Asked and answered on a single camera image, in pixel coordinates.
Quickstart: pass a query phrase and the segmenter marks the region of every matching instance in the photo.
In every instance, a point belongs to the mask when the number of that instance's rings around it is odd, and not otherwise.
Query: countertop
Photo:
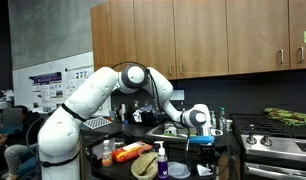
[[[126,133],[132,134],[135,140],[142,140],[146,143],[152,144],[156,140],[163,140],[166,144],[166,153],[168,155],[168,161],[176,161],[182,162],[185,161],[185,141],[169,141],[167,139],[156,138],[152,136],[146,135],[153,127],[146,127],[140,125],[133,125],[133,124],[123,124],[120,122],[113,122],[111,124],[105,125],[103,127],[97,128],[95,130],[91,130],[88,127],[81,125],[81,135],[82,139],[84,140],[94,140],[100,137],[103,137],[107,134],[117,132],[117,131],[125,131]],[[240,146],[238,141],[232,131],[228,132],[227,135],[217,136],[215,137],[216,140],[221,140],[226,143],[231,150],[231,153],[234,155],[239,155],[241,152]],[[215,143],[215,147],[219,152],[224,151],[226,146],[220,142]],[[195,149],[194,145],[190,145],[190,149]],[[190,160],[196,159],[198,157],[196,155],[195,150],[190,151],[189,157]],[[131,173],[131,165],[134,160],[125,162],[125,163],[114,163],[114,166],[108,168],[98,168],[95,171],[98,173],[98,176],[102,177],[103,179],[136,179]]]

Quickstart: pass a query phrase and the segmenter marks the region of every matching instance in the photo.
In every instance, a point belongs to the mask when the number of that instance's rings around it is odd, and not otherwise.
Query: whiteboard
[[[66,70],[70,71],[79,68],[89,68],[90,73],[94,72],[93,52],[87,52],[51,62],[46,62],[39,65],[26,67],[23,69],[14,70],[12,72],[14,104],[24,105],[32,111],[40,112],[39,110],[35,110],[33,108],[33,81],[30,79],[30,77],[47,73],[61,72],[63,86],[65,87],[65,73],[67,72]],[[109,116],[110,110],[111,97],[106,100],[106,102],[100,107],[100,109],[95,113],[95,115]]]

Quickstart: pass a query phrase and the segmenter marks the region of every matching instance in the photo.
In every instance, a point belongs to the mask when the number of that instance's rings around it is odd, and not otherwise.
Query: stove
[[[243,147],[245,174],[306,179],[306,126],[287,126],[264,115],[233,114],[231,119]],[[247,175],[246,179],[256,179]]]

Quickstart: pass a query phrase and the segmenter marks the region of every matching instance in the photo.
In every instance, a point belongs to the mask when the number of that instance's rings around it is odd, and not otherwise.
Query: kitchen counter
[[[94,141],[97,138],[103,137],[107,134],[117,132],[117,131],[125,131],[129,134],[132,134],[134,136],[134,140],[142,140],[146,143],[153,144],[156,140],[163,140],[165,141],[166,151],[168,154],[169,162],[170,161],[176,161],[176,162],[185,162],[184,159],[184,148],[185,148],[185,141],[173,141],[173,140],[167,140],[167,139],[161,139],[156,138],[152,136],[147,136],[146,133],[150,131],[153,127],[144,127],[139,125],[133,125],[133,124],[122,124],[119,122],[113,122],[109,125],[97,128],[95,130],[90,130],[88,127],[81,125],[81,136],[82,136],[82,148],[85,148],[87,144]],[[218,136],[215,137],[216,140],[221,140],[227,145],[229,145],[231,153],[234,155],[239,156],[241,149],[240,146],[234,136],[233,132],[229,132],[225,136]],[[215,147],[219,152],[224,151],[226,146],[221,144],[220,142],[215,143]],[[189,157],[190,160],[195,159],[198,160],[198,156],[196,155],[194,150],[198,150],[194,147],[194,145],[190,145],[190,151]],[[88,160],[86,160],[84,155],[84,149],[82,149],[82,166],[84,169],[84,172],[82,173],[85,180],[90,179],[97,179],[94,178],[91,175],[91,167]],[[128,161],[125,163],[114,163],[113,167],[109,168],[99,168],[96,171],[99,173],[99,176],[102,176],[103,179],[136,179],[132,173],[131,173],[131,165],[134,160]]]

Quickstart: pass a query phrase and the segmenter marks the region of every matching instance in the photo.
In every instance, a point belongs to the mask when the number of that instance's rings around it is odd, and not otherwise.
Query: stovetop
[[[231,115],[246,155],[306,162],[306,126],[287,126],[264,115]]]

